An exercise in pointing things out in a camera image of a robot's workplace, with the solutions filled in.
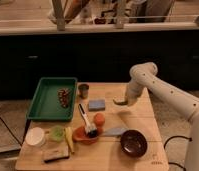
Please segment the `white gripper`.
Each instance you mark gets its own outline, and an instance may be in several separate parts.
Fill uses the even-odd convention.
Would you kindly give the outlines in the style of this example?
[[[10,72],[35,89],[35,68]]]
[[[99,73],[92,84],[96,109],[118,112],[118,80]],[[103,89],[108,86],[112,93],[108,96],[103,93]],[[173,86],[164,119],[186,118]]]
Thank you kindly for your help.
[[[134,105],[142,95],[144,87],[136,81],[130,81],[126,86],[125,100],[128,106]]]

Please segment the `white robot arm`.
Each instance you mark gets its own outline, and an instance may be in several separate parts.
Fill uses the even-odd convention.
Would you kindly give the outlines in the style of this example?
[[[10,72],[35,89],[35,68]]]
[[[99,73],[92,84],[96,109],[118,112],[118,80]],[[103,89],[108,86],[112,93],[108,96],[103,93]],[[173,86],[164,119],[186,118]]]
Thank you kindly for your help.
[[[191,141],[185,156],[186,171],[199,171],[199,98],[193,96],[161,79],[156,74],[155,63],[147,62],[131,67],[131,80],[126,86],[125,100],[133,105],[144,88],[150,90],[160,100],[182,114],[190,123]]]

